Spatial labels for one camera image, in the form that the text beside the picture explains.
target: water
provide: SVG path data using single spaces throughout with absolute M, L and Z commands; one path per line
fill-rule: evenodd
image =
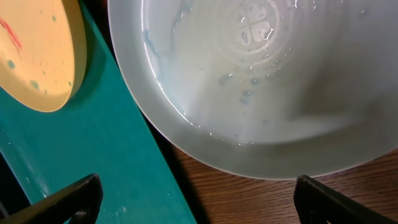
M 154 78 L 176 116 L 224 141 L 330 134 L 366 119 L 398 83 L 396 2 L 149 2 Z

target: yellow plate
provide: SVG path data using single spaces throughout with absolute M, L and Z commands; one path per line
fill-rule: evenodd
M 79 89 L 86 58 L 77 0 L 0 0 L 0 86 L 15 99 L 60 109 Z

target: white bowl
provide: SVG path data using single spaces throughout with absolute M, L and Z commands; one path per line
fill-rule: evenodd
M 398 143 L 398 2 L 109 0 L 151 123 L 217 169 L 324 175 Z

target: water droplet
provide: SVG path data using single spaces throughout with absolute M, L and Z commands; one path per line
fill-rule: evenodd
M 244 41 L 245 44 L 248 43 L 248 35 L 246 34 L 246 32 L 242 32 L 241 37 Z
M 289 49 L 289 51 L 285 54 L 285 57 L 287 56 L 287 54 L 289 54 L 292 51 L 292 48 Z
M 199 125 L 199 123 L 198 123 L 197 121 L 191 121 L 190 124 L 191 124 L 194 128 L 200 129 L 200 125 Z
M 246 97 L 252 96 L 253 94 L 254 94 L 254 92 L 250 91 L 250 90 L 243 90 L 243 92 L 242 92 L 242 95 L 246 96 Z
M 365 7 L 365 8 L 361 11 L 361 13 L 360 13 L 360 15 L 359 15 L 359 19 L 364 19 L 365 17 L 368 16 L 368 14 L 369 14 L 369 8 L 368 8 L 368 7 Z
M 267 42 L 269 41 L 269 38 L 271 37 L 271 34 L 274 32 L 275 29 L 271 28 L 271 30 L 269 31 L 267 38 L 265 38 L 264 40 L 267 40 Z
M 242 14 L 239 14 L 239 23 L 242 24 L 245 18 Z
M 241 104 L 243 104 L 243 105 L 249 104 L 249 100 L 248 100 L 247 98 L 240 98 L 239 101 L 240 101 Z
M 144 38 L 145 38 L 145 41 L 146 42 L 152 42 L 151 40 L 150 40 L 150 32 L 149 32 L 149 30 L 144 30 Z
M 252 78 L 250 80 L 250 84 L 251 85 L 258 85 L 258 84 L 260 84 L 260 80 L 258 78 Z
M 227 73 L 220 77 L 218 80 L 218 84 L 224 86 L 227 82 L 229 82 L 233 78 L 233 74 Z

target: blue spot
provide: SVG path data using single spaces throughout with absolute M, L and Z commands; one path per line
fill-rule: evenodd
M 36 90 L 39 90 L 39 84 L 37 83 L 36 80 L 31 80 L 30 84 L 35 88 Z
M 249 104 L 249 100 L 248 100 L 247 98 L 240 98 L 239 101 L 240 101 L 243 105 Z
M 227 82 L 229 82 L 233 78 L 233 75 L 231 73 L 224 74 L 220 77 L 218 80 L 218 84 L 220 86 L 224 86 Z
M 15 64 L 14 64 L 14 62 L 13 62 L 12 60 L 8 60 L 8 61 L 7 61 L 7 65 L 8 65 L 8 67 L 11 68 L 11 69 L 14 69 L 14 68 L 15 68 Z
M 251 95 L 253 95 L 253 91 L 250 91 L 250 90 L 243 90 L 242 95 L 243 95 L 243 96 L 251 96 Z

